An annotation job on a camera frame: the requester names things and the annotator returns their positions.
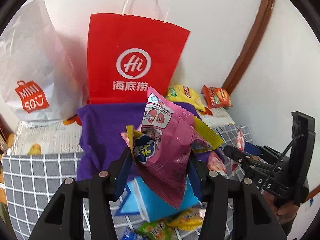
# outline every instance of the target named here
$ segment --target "snack package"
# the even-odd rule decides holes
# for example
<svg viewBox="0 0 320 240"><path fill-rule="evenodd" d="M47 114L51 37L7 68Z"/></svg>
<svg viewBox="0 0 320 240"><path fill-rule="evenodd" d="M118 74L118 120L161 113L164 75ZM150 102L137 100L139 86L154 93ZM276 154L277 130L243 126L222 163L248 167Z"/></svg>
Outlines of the snack package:
<svg viewBox="0 0 320 240"><path fill-rule="evenodd" d="M223 88L203 86L202 93L209 108L232 107L230 96Z"/></svg>
<svg viewBox="0 0 320 240"><path fill-rule="evenodd" d="M123 236L120 240L148 240L148 238L142 237L141 235L131 231L130 228L127 228L123 232Z"/></svg>
<svg viewBox="0 0 320 240"><path fill-rule="evenodd" d="M145 184L169 205L183 200L190 151L216 149L223 140L200 119L164 99L152 87L141 132L127 126L134 161Z"/></svg>
<svg viewBox="0 0 320 240"><path fill-rule="evenodd" d="M204 214L205 209L189 208L168 223L168 226L185 231L193 231L202 226Z"/></svg>
<svg viewBox="0 0 320 240"><path fill-rule="evenodd" d="M243 133L241 131L241 128L238 128L238 133L237 133L237 137L236 137L236 147L240 150L240 151L244 151L244 137L243 137ZM231 160L231 171L232 171L232 176L234 176L236 174L236 171L239 168L239 163L237 163L234 160Z"/></svg>
<svg viewBox="0 0 320 240"><path fill-rule="evenodd" d="M146 222L138 228L137 232L146 235L150 240L177 240L173 228L167 225L167 220L159 220L153 223Z"/></svg>
<svg viewBox="0 0 320 240"><path fill-rule="evenodd" d="M182 85L173 85L168 88L168 93L165 97L171 102L185 102L193 105L195 109L205 112L206 109L201 102L197 92L191 88Z"/></svg>
<svg viewBox="0 0 320 240"><path fill-rule="evenodd" d="M219 156L212 151L208 157L207 167L210 171L216 171L220 173L225 178L228 178L226 174L226 167L223 164L222 160L220 160Z"/></svg>

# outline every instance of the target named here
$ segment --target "gray and white plaid cloth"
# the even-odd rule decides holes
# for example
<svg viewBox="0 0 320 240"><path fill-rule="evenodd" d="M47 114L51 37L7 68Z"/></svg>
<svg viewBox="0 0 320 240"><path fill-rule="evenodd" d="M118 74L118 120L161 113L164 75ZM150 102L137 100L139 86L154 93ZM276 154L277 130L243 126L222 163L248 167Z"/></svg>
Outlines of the gray and white plaid cloth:
<svg viewBox="0 0 320 240"><path fill-rule="evenodd" d="M214 128L225 141L222 147L227 144L235 144L239 127L242 128L245 141L252 142L249 129L246 126L231 124ZM4 183L9 215L18 240L28 240L42 211L64 179L76 178L78 163L83 155L84 153L64 153L3 156ZM229 178L241 180L244 176L243 171L239 169L236 176L233 177L230 162L228 158L225 159ZM113 222L119 239L127 227L137 229L144 222L140 215L114 216L126 194L125 190L117 202L110 202ZM199 203L199 207L205 207L205 203ZM88 199L84 199L83 210L84 237L85 240L91 240ZM229 199L226 237L232 231L232 218L233 199ZM200 230L201 228L194 231L176 229L176 233L179 240L197 240Z"/></svg>

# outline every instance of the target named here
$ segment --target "yellow snack package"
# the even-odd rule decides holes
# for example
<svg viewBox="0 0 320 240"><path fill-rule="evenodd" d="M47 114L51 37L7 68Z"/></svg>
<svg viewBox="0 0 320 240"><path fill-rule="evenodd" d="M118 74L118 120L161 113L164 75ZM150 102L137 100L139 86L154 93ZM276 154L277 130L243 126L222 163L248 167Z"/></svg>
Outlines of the yellow snack package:
<svg viewBox="0 0 320 240"><path fill-rule="evenodd" d="M199 208L189 208L183 211L176 219L167 225L172 228L178 228L185 231L193 231L202 226L203 218L200 216Z"/></svg>
<svg viewBox="0 0 320 240"><path fill-rule="evenodd" d="M195 109L205 112L205 107L202 104L197 92L194 89L186 86L176 84L172 87L169 87L165 98L171 102L189 103L193 105Z"/></svg>

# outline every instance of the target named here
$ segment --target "purple fabric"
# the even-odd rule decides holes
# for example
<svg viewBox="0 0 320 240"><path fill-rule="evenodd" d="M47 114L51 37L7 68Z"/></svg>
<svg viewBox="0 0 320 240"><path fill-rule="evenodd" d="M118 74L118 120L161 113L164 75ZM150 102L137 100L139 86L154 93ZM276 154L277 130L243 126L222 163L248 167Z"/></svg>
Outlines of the purple fabric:
<svg viewBox="0 0 320 240"><path fill-rule="evenodd" d="M195 108L188 103L176 103L199 117ZM85 152L77 169L77 180L91 179L93 175L108 169L112 161L118 160L127 147L120 135L126 125L137 128L142 121L145 103L86 105L77 110L82 122L80 146ZM198 159L207 161L209 153L197 154ZM134 164L128 180L138 176Z"/></svg>

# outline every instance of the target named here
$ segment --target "pink snack package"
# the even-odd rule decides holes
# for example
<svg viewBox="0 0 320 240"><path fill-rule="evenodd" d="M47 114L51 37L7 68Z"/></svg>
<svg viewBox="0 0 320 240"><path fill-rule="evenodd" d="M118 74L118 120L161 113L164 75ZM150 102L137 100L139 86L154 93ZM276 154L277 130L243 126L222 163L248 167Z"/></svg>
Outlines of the pink snack package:
<svg viewBox="0 0 320 240"><path fill-rule="evenodd" d="M190 112L148 87L143 134L134 138L133 155L146 185L176 209L185 192L190 145L207 145L193 125Z"/></svg>
<svg viewBox="0 0 320 240"><path fill-rule="evenodd" d="M244 151L244 137L243 137L243 132L241 130L241 128L238 128L238 133L237 133L237 137L236 137L236 147L240 150L240 151ZM232 176L234 176L236 174L236 171L239 168L239 163L237 163L234 160L231 160L231 171L232 171Z"/></svg>
<svg viewBox="0 0 320 240"><path fill-rule="evenodd" d="M215 151L210 152L207 167L209 171L216 171L220 173L222 176L228 178L226 174L226 167L223 164L222 160L220 160L219 156L215 153Z"/></svg>

